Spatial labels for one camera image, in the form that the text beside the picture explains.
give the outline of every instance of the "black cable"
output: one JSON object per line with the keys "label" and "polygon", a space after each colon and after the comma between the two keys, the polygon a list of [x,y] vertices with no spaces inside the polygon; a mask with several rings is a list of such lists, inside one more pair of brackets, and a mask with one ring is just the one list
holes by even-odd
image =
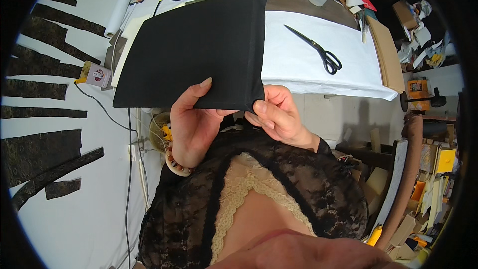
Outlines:
{"label": "black cable", "polygon": [[[97,98],[83,92],[83,90],[81,90],[81,88],[76,84],[76,82],[74,82],[74,85],[76,86],[76,88],[78,88],[78,90],[82,94],[84,94],[88,98],[91,98],[91,99],[95,100],[99,104],[99,106],[103,109],[103,111],[106,113],[106,115],[110,118],[111,121],[113,121],[118,126],[120,126],[120,127],[129,131],[129,182],[128,182],[128,197],[127,197],[127,201],[126,201],[125,230],[126,230],[126,243],[128,245],[128,261],[129,261],[129,266],[128,267],[131,268],[131,251],[129,249],[129,237],[128,237],[128,204],[129,204],[129,191],[130,191],[130,188],[131,188],[131,172],[132,172],[132,158],[131,158],[132,157],[131,156],[132,155],[132,152],[131,152],[132,139],[131,139],[131,132],[134,131],[136,133],[136,138],[137,138],[138,141],[140,140],[140,135],[138,134],[137,130],[131,128],[131,112],[130,112],[129,108],[128,108],[129,128],[127,128],[127,127],[123,126],[122,124],[118,123],[117,121],[115,121],[110,116],[108,111],[106,111],[103,104],[101,104],[101,102],[98,101]],[[144,166],[144,161],[143,161],[143,156],[141,155],[141,150],[139,150],[139,153],[140,153],[141,164],[143,165],[144,179],[145,179],[145,183],[146,183],[146,197],[147,197],[146,199],[147,199],[147,201],[149,201],[150,198],[149,198],[149,189],[148,189],[148,176],[146,174],[146,167]]]}
{"label": "black cable", "polygon": [[158,5],[156,6],[156,9],[154,9],[154,13],[152,14],[152,16],[156,16],[156,12],[158,11],[158,8],[159,8],[159,4],[162,2],[163,0],[159,0],[158,1]]}
{"label": "black cable", "polygon": [[129,122],[129,181],[128,181],[128,195],[126,196],[126,212],[124,214],[124,228],[126,230],[126,245],[128,246],[128,268],[131,269],[131,251],[129,249],[129,237],[128,237],[128,205],[129,205],[129,192],[131,190],[131,172],[133,168],[132,149],[131,145],[133,140],[131,139],[131,112],[128,108],[128,122]]}

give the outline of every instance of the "cream lace trim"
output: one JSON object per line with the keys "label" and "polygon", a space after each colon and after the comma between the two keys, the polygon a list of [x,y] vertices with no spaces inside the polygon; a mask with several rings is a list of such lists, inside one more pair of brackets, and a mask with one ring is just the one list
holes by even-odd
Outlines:
{"label": "cream lace trim", "polygon": [[299,204],[291,197],[272,173],[262,167],[252,156],[242,153],[231,160],[224,177],[224,188],[219,199],[219,212],[216,216],[216,233],[212,238],[211,265],[214,264],[224,247],[224,236],[230,229],[237,208],[244,203],[248,192],[253,189],[272,198],[276,203],[286,207],[294,217],[303,222],[311,235],[315,236],[307,216],[300,210]]}

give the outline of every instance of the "white paper roll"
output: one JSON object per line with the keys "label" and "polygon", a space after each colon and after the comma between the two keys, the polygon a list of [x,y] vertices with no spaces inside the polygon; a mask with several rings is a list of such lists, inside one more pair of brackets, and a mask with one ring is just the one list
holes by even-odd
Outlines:
{"label": "white paper roll", "polygon": [[113,13],[111,13],[110,21],[108,25],[106,25],[105,37],[110,39],[118,31],[130,1],[131,0],[118,0],[116,2]]}

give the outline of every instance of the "scissors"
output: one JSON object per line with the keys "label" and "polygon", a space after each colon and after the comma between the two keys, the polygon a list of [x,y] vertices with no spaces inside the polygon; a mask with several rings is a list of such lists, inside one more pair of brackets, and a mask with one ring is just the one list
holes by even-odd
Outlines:
{"label": "scissors", "polygon": [[288,27],[287,25],[284,26],[287,27],[291,32],[295,33],[298,37],[309,43],[309,45],[314,47],[315,50],[319,52],[320,57],[324,61],[324,67],[329,74],[334,75],[338,70],[342,69],[342,63],[332,52],[325,51],[324,48],[322,48],[319,44],[315,43],[313,40],[309,39],[302,33],[299,33],[295,29]]}

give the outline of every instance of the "black fabric square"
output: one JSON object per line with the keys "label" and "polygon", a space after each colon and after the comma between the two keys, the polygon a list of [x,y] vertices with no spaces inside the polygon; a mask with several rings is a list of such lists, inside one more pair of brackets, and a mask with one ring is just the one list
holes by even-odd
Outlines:
{"label": "black fabric square", "polygon": [[171,107],[212,77],[195,108],[252,111],[260,79],[267,0],[205,0],[144,21],[126,58],[113,107]]}

